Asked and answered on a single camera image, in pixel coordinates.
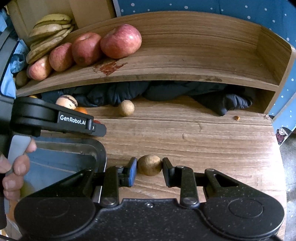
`red stain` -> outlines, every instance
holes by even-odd
[[[98,64],[94,66],[94,72],[101,71],[104,73],[106,76],[112,74],[116,70],[120,69],[122,66],[126,65],[127,63],[124,64],[117,64],[116,61],[113,61],[111,63],[106,63],[106,64]]]

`cartoon character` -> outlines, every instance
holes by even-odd
[[[276,130],[276,138],[279,145],[281,145],[285,141],[285,139],[287,139],[287,137],[289,136],[288,133],[290,134],[291,131],[286,127],[281,127],[280,129]]]

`wooden shelf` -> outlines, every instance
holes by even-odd
[[[76,30],[64,42],[73,42],[89,31],[103,36],[123,23],[135,26],[142,34],[142,46],[135,54],[53,73],[42,82],[31,81],[17,91],[17,96],[133,80],[219,82],[278,93],[295,59],[295,49],[272,31],[248,21],[201,12],[124,16]]]

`logo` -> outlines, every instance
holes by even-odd
[[[66,117],[64,115],[61,115],[59,117],[59,119],[61,121],[68,121],[68,122],[72,122],[72,123],[75,123],[75,124],[80,124],[80,125],[85,125],[86,124],[86,121],[85,120],[77,120],[76,118],[73,118],[73,117]]]

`gray floor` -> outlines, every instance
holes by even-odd
[[[290,135],[280,150],[287,190],[287,224],[284,241],[296,241],[296,134]]]

